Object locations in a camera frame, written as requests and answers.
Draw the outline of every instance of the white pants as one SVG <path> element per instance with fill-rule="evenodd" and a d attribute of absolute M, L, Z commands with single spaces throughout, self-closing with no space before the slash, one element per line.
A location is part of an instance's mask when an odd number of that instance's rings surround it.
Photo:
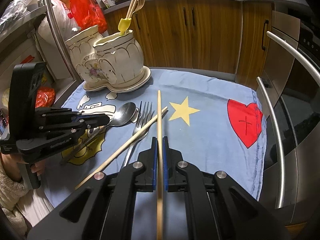
<path fill-rule="evenodd" d="M 32 227 L 53 210 L 42 187 L 30 190 L 27 195 L 19 199 L 16 206 Z"/>

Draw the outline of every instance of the spoon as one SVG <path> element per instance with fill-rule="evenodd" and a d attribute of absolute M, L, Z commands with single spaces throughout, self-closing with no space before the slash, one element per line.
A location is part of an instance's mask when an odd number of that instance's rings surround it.
<path fill-rule="evenodd" d="M 113 117 L 107 125 L 104 125 L 102 128 L 96 130 L 87 140 L 80 143 L 76 148 L 74 148 L 70 154 L 64 157 L 60 161 L 60 165 L 65 165 L 68 161 L 70 161 L 79 151 L 81 151 L 84 147 L 86 147 L 89 143 L 91 143 L 94 138 L 102 131 L 107 129 L 109 126 L 119 127 L 125 125 L 129 122 L 134 114 L 136 113 L 136 105 L 135 103 L 129 102 L 120 106 L 119 109 L 115 111 Z"/>

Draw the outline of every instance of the silver bolt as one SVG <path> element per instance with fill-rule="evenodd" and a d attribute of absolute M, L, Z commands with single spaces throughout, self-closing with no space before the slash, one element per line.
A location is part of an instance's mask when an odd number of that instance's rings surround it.
<path fill-rule="evenodd" d="M 219 179 L 224 179 L 227 176 L 227 174 L 224 171 L 217 171 L 217 177 Z"/>
<path fill-rule="evenodd" d="M 104 173 L 103 172 L 97 172 L 95 175 L 94 175 L 94 178 L 96 180 L 100 180 L 100 179 L 103 179 L 104 177 Z"/>
<path fill-rule="evenodd" d="M 179 166 L 180 168 L 185 168 L 185 167 L 188 166 L 188 163 L 185 162 L 185 161 L 180 161 L 180 162 L 178 162 L 178 166 Z"/>
<path fill-rule="evenodd" d="M 135 168 L 135 169 L 139 169 L 143 166 L 143 164 L 141 162 L 135 162 L 132 164 L 132 166 Z"/>

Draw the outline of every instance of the beige fuzzy jacket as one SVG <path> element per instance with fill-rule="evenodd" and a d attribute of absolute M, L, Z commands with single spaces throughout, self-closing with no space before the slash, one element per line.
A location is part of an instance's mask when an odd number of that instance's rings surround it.
<path fill-rule="evenodd" d="M 27 193 L 28 190 L 25 189 L 23 181 L 20 183 L 12 181 L 5 173 L 0 161 L 0 206 L 17 233 L 22 236 L 27 231 L 27 225 L 15 205 Z"/>

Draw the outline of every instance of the tablecloth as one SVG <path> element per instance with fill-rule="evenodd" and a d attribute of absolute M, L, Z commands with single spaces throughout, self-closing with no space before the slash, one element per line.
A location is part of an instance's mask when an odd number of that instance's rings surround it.
<path fill-rule="evenodd" d="M 179 150 L 183 159 L 201 171 L 214 174 L 226 171 L 255 199 L 259 199 L 264 155 L 266 120 L 256 92 L 239 84 L 189 72 L 153 69 L 150 80 L 130 93 L 113 93 L 105 89 L 87 92 L 80 85 L 63 107 L 84 114 L 105 113 L 110 117 L 126 102 L 153 102 L 156 112 L 157 91 L 162 93 L 162 107 L 169 111 L 163 118 L 163 136 L 169 146 Z M 96 143 L 76 158 L 60 166 L 62 154 L 47 159 L 42 176 L 45 194 L 54 207 L 67 198 L 74 187 L 100 166 L 131 136 L 135 124 L 113 127 L 100 135 Z M 92 133 L 89 130 L 84 137 Z M 153 124 L 145 139 L 136 147 L 138 153 L 151 147 L 157 135 Z M 104 172 L 118 172 L 124 151 Z M 166 239 L 187 239 L 183 193 L 167 193 L 165 201 Z M 138 193 L 133 219 L 132 239 L 156 238 L 156 194 Z"/>

